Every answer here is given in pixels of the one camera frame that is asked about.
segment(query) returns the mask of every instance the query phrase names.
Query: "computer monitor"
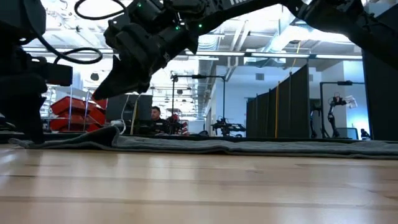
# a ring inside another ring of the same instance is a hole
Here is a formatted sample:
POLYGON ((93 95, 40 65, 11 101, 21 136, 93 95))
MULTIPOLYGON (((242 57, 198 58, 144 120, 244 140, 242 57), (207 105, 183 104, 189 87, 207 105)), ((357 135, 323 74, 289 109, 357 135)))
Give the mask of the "computer monitor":
POLYGON ((150 120, 152 95, 141 95, 138 98, 138 95, 127 94, 114 96, 108 99, 108 104, 106 105, 106 120, 115 121, 122 119, 124 104, 126 104, 126 107, 123 112, 123 120, 132 120, 132 114, 134 112, 137 99, 138 109, 136 111, 136 119, 143 121, 150 120))

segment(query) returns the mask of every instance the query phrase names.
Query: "person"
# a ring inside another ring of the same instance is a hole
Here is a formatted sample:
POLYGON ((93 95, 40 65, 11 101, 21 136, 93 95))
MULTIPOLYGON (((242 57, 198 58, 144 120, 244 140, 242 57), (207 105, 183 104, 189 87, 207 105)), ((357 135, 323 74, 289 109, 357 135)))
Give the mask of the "person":
POLYGON ((150 118, 154 123, 150 130, 154 134, 168 133, 169 127, 167 125, 167 121, 160 118, 160 115, 161 115, 160 108, 158 106, 153 106, 150 118))

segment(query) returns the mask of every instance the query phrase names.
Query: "black cable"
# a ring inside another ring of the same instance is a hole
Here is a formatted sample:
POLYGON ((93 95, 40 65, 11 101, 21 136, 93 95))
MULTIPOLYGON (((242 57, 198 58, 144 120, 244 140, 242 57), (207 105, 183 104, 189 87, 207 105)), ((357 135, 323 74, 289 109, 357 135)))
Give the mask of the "black cable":
POLYGON ((25 1, 24 1, 24 0, 21 0, 21 5, 22 5, 22 7, 23 7, 23 10, 25 10, 25 15, 26 15, 27 21, 28 21, 29 26, 30 26, 30 28, 32 29, 33 33, 37 36, 37 38, 38 38, 38 40, 40 41, 40 43, 42 43, 42 45, 44 45, 44 47, 45 47, 49 52, 55 54, 55 55, 57 56, 57 58, 64 59, 64 60, 67 60, 67 61, 69 61, 69 62, 77 63, 77 64, 81 64, 81 65, 91 65, 91 64, 97 63, 97 62, 99 62, 100 60, 102 60, 103 54, 101 53, 101 51, 98 50, 98 49, 94 49, 94 48, 92 48, 92 47, 83 47, 83 48, 73 49, 73 53, 76 53, 76 52, 79 52, 79 51, 82 51, 82 50, 91 50, 91 51, 94 51, 95 53, 98 54, 98 57, 97 57, 96 59, 93 59, 93 60, 87 60, 87 61, 78 60, 78 59, 75 59, 75 58, 68 57, 66 54, 60 53, 58 50, 56 50, 54 47, 52 47, 52 46, 43 38, 42 34, 40 34, 40 33, 38 32, 38 30, 32 25, 32 23, 31 23, 32 20, 31 20, 30 17, 29 17, 29 16, 30 16, 30 15, 29 15, 29 11, 27 10, 27 8, 26 8, 26 6, 25 6, 25 1))
POLYGON ((125 13, 125 15, 129 15, 129 11, 127 9, 126 6, 124 6, 124 4, 120 1, 120 0, 111 0, 112 2, 117 3, 118 5, 120 5, 123 9, 118 11, 118 12, 114 12, 105 16, 98 16, 98 17, 91 17, 91 16, 85 16, 83 14, 80 14, 80 12, 78 12, 78 8, 80 7, 81 4, 83 4, 85 1, 87 0, 79 0, 76 2, 75 4, 75 13, 76 15, 80 16, 83 19, 88 19, 88 20, 92 20, 92 21, 97 21, 97 20, 103 20, 103 19, 108 19, 110 17, 114 17, 117 16, 119 14, 125 13))

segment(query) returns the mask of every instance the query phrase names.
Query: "desk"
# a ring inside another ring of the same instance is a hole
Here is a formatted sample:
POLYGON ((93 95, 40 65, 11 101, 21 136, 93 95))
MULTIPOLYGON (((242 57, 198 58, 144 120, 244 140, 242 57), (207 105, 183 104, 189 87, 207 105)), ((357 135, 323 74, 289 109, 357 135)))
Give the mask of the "desk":
POLYGON ((0 146, 2 224, 397 223, 398 161, 0 146))

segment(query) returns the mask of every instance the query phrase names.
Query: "gray blanket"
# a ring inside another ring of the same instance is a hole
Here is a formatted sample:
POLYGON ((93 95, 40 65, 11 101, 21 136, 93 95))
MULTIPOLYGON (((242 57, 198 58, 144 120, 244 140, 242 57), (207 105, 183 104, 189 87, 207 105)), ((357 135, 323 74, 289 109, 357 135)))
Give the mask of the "gray blanket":
POLYGON ((398 159, 398 144, 362 141, 337 142, 229 142, 223 140, 171 140, 121 136, 115 127, 82 134, 77 138, 34 144, 10 139, 26 149, 102 149, 125 152, 166 152, 184 154, 225 153, 252 156, 305 156, 363 159, 398 159))

